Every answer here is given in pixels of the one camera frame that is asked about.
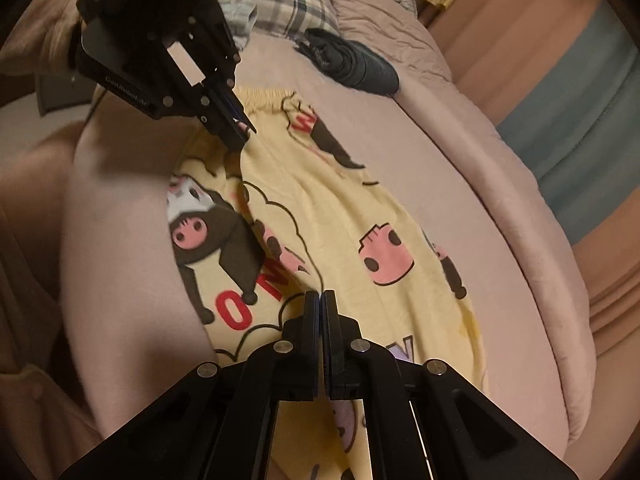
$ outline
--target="teal curtain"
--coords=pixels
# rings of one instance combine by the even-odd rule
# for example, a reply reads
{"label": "teal curtain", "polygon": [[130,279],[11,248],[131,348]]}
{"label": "teal curtain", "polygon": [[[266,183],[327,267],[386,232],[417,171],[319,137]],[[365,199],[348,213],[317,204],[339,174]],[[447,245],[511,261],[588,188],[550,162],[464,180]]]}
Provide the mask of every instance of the teal curtain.
{"label": "teal curtain", "polygon": [[640,184],[640,56],[606,2],[497,130],[572,244]]}

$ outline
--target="striped pillow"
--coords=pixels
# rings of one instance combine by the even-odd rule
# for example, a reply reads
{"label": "striped pillow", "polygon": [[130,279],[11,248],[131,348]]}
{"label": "striped pillow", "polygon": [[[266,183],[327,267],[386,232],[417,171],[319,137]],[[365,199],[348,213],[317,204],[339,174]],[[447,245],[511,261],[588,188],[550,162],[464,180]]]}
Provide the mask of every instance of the striped pillow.
{"label": "striped pillow", "polygon": [[254,28],[272,36],[298,40],[308,28],[322,28],[336,35],[338,19],[329,0],[218,0],[255,4],[258,19]]}

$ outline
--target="rolled dark clothing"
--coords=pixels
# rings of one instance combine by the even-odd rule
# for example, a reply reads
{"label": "rolled dark clothing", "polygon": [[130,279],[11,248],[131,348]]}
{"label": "rolled dark clothing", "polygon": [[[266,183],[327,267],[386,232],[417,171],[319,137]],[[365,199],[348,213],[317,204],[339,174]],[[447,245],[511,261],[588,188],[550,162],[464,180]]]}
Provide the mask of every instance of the rolled dark clothing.
{"label": "rolled dark clothing", "polygon": [[340,38],[321,28],[308,28],[298,51],[320,72],[348,88],[378,95],[395,94],[400,88],[391,64],[369,47]]}

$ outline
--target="cartoon print pants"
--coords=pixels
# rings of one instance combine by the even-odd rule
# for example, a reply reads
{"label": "cartoon print pants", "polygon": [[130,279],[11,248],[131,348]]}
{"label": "cartoon print pants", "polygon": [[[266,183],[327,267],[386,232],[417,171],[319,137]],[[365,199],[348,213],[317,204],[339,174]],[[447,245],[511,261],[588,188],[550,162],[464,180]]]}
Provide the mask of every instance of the cartoon print pants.
{"label": "cartoon print pants", "polygon": [[[444,359],[486,391],[476,320],[444,250],[295,92],[236,92],[257,132],[231,153],[198,131],[167,193],[175,260],[220,364],[277,340],[305,291],[331,288],[365,338],[399,359]],[[281,403],[271,457],[290,480],[370,479],[361,403]]]}

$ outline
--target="silver bolt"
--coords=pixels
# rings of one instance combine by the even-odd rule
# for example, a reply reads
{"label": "silver bolt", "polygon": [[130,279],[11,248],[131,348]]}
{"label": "silver bolt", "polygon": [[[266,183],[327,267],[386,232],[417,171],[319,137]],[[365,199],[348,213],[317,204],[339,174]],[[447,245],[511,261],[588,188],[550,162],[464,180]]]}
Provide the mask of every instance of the silver bolt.
{"label": "silver bolt", "polygon": [[353,341],[351,341],[349,346],[356,352],[364,353],[366,351],[369,351],[369,349],[371,348],[371,343],[366,339],[354,339]]}
{"label": "silver bolt", "polygon": [[278,354],[288,354],[293,350],[293,343],[291,341],[287,341],[286,339],[281,339],[280,341],[276,341],[273,344],[273,349]]}
{"label": "silver bolt", "polygon": [[439,359],[432,359],[427,363],[427,370],[433,375],[442,375],[447,371],[447,364]]}
{"label": "silver bolt", "polygon": [[218,373],[218,367],[213,363],[202,363],[198,366],[198,375],[204,379],[209,379]]}

